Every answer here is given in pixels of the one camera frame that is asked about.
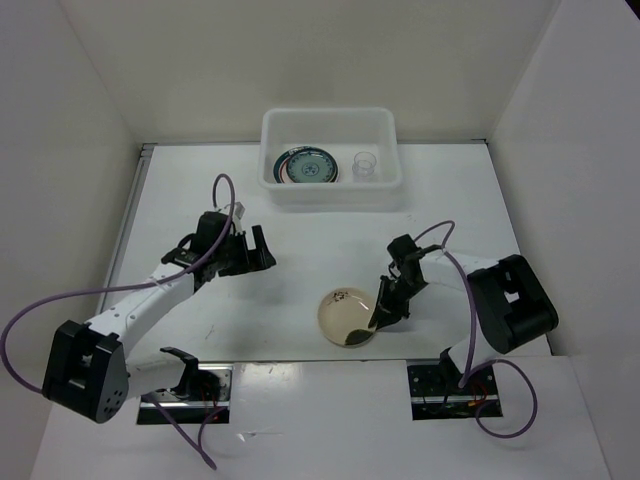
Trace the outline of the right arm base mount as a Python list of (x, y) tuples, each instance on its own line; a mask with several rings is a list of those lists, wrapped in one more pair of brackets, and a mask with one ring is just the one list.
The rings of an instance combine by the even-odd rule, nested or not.
[(503, 416), (492, 367), (472, 376), (462, 390), (446, 385), (436, 360), (408, 362), (406, 372), (413, 421)]

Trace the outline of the beige plate with calligraphy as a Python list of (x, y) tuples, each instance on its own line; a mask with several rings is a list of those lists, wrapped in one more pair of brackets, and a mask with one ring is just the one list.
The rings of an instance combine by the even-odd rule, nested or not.
[(317, 322), (323, 336), (332, 344), (356, 348), (371, 341), (376, 333), (369, 323), (375, 299), (361, 289), (332, 290), (320, 302)]

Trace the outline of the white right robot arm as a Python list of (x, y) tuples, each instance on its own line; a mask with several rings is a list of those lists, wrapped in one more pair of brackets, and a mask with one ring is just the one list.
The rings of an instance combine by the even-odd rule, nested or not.
[(464, 391), (477, 371), (559, 324), (549, 296), (519, 254), (499, 260), (455, 257), (439, 245), (420, 247), (408, 234), (392, 240), (387, 252), (390, 274), (380, 279), (371, 328), (380, 330), (407, 319), (411, 300), (430, 285), (467, 297), (470, 333), (439, 358), (439, 382), (450, 393)]

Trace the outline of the teal red ring plate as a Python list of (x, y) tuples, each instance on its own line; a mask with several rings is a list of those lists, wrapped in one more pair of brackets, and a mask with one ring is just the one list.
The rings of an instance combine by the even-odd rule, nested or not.
[(327, 154), (329, 154), (327, 151), (325, 151), (325, 150), (323, 150), (323, 149), (321, 149), (321, 148), (318, 148), (318, 147), (313, 147), (313, 146), (298, 146), (298, 147), (294, 147), (294, 148), (291, 148), (291, 149), (289, 149), (289, 150), (285, 151), (283, 154), (281, 154), (281, 155), (278, 157), (278, 159), (276, 160), (276, 162), (275, 162), (275, 164), (274, 164), (274, 166), (273, 166), (273, 169), (272, 169), (272, 174), (273, 174), (274, 180), (275, 180), (277, 183), (279, 183), (279, 182), (276, 180), (276, 177), (277, 177), (277, 173), (278, 173), (278, 169), (279, 169), (279, 163), (282, 161), (282, 159), (283, 159), (283, 158), (285, 158), (285, 157), (287, 157), (287, 156), (290, 156), (290, 159), (291, 159), (291, 157), (292, 157), (296, 152), (299, 152), (299, 151), (305, 151), (305, 150), (318, 150), (318, 151), (320, 151), (320, 152), (323, 152), (323, 153), (327, 153)]

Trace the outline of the blue patterned small plate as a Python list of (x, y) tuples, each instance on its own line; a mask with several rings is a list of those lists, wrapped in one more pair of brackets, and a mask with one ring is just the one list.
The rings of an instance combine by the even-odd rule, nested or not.
[(296, 152), (287, 162), (286, 173), (293, 183), (332, 183), (338, 175), (336, 161), (318, 150)]

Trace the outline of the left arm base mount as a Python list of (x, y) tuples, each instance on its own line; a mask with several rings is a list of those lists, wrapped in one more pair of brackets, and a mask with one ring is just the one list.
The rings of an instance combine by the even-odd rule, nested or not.
[(209, 424), (228, 424), (233, 372), (232, 364), (204, 363), (188, 394), (158, 390), (150, 397), (179, 425), (201, 424), (210, 415)]

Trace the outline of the beige flower pattern plate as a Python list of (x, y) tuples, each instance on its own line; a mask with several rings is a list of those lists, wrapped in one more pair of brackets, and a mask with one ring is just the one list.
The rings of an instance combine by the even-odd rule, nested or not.
[(276, 177), (276, 180), (279, 183), (290, 184), (290, 183), (293, 182), (293, 180), (289, 176), (288, 170), (287, 170), (289, 160), (290, 160), (290, 156), (287, 156), (287, 157), (283, 158), (282, 161), (279, 163), (279, 169), (278, 169), (278, 173), (277, 173), (277, 177)]

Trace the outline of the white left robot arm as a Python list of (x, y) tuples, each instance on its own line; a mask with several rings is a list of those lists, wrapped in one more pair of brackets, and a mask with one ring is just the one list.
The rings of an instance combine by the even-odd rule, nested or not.
[(212, 387), (212, 374), (177, 347), (162, 347), (147, 360), (128, 357), (160, 320), (208, 282), (275, 266), (260, 226), (252, 227), (255, 246), (248, 246), (243, 214), (239, 202), (205, 212), (196, 231), (162, 258), (148, 287), (83, 323), (63, 323), (53, 337), (43, 396), (102, 424), (130, 398), (167, 390), (185, 400)]

